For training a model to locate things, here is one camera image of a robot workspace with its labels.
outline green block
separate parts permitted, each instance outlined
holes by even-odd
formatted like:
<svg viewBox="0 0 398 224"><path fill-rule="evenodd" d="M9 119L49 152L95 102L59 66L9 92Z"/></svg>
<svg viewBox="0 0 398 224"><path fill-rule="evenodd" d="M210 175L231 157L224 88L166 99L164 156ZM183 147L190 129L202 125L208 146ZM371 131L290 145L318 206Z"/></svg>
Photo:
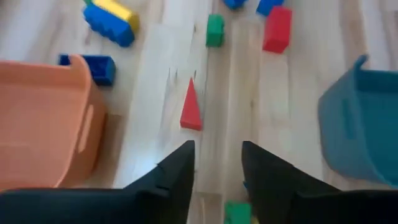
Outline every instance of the green block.
<svg viewBox="0 0 398 224"><path fill-rule="evenodd" d="M251 206L248 203L226 202L224 224L250 224Z"/></svg>
<svg viewBox="0 0 398 224"><path fill-rule="evenodd" d="M224 42L224 19L222 15L211 14L207 21L206 46L221 47Z"/></svg>

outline red triangular block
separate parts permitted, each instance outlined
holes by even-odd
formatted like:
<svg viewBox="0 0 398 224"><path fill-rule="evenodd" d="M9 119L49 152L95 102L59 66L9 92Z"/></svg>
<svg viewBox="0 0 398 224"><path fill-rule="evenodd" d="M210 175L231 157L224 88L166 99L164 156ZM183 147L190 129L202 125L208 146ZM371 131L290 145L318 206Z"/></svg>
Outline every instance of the red triangular block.
<svg viewBox="0 0 398 224"><path fill-rule="evenodd" d="M189 81L187 96L185 97L184 107L182 109L180 125L183 128L201 130L200 110L197 101L197 93L193 86L193 80Z"/></svg>

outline orange plastic bin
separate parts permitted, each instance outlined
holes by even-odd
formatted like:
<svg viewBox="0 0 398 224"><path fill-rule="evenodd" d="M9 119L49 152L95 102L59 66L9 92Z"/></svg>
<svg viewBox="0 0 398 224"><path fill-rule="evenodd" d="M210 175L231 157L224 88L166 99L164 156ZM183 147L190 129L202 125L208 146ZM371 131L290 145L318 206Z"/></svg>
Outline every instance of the orange plastic bin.
<svg viewBox="0 0 398 224"><path fill-rule="evenodd" d="M0 61L0 190L69 187L90 175L106 108L84 59L70 61Z"/></svg>

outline teal plastic bin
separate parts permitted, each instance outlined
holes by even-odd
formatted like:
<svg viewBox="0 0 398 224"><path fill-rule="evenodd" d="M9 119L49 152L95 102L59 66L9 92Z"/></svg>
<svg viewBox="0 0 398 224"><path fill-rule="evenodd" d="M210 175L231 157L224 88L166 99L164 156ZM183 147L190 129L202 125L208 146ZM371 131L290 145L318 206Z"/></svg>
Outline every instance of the teal plastic bin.
<svg viewBox="0 0 398 224"><path fill-rule="evenodd" d="M323 156L342 175L398 186L398 72L362 55L319 99Z"/></svg>

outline toy block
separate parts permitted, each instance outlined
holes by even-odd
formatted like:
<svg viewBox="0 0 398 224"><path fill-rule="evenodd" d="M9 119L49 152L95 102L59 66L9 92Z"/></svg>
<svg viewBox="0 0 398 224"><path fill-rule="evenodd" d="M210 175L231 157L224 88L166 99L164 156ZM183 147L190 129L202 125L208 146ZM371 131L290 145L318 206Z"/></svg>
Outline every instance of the toy block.
<svg viewBox="0 0 398 224"><path fill-rule="evenodd" d="M187 95L180 118L180 125L182 128L190 128L197 131L201 130L200 110L192 78L189 81Z"/></svg>
<svg viewBox="0 0 398 224"><path fill-rule="evenodd" d="M251 224L251 206L248 203L226 202L224 224Z"/></svg>
<svg viewBox="0 0 398 224"><path fill-rule="evenodd" d="M139 30L139 15L116 1L112 0L93 0L93 4L110 12L114 16L122 19L130 25L131 31L134 34L138 33Z"/></svg>
<svg viewBox="0 0 398 224"><path fill-rule="evenodd" d="M225 5L228 6L230 9L238 9L243 6L243 3L246 0L223 0Z"/></svg>
<svg viewBox="0 0 398 224"><path fill-rule="evenodd" d="M206 46L220 47L224 42L224 19L222 15L211 14L207 21Z"/></svg>
<svg viewBox="0 0 398 224"><path fill-rule="evenodd" d="M113 59L105 55L82 55L90 68L94 82L99 86L113 85L116 67ZM70 65L69 56L60 54L59 65Z"/></svg>
<svg viewBox="0 0 398 224"><path fill-rule="evenodd" d="M274 6L283 5L284 0L260 0L257 12L263 16L268 16Z"/></svg>
<svg viewBox="0 0 398 224"><path fill-rule="evenodd" d="M111 13L90 4L83 14L93 31L99 32L121 47L128 47L134 41L134 33L131 31L130 25Z"/></svg>
<svg viewBox="0 0 398 224"><path fill-rule="evenodd" d="M88 6L89 4L91 4L91 0L84 0L84 2L86 3L87 6Z"/></svg>
<svg viewBox="0 0 398 224"><path fill-rule="evenodd" d="M289 46L292 10L275 6L266 21L262 49L281 54Z"/></svg>

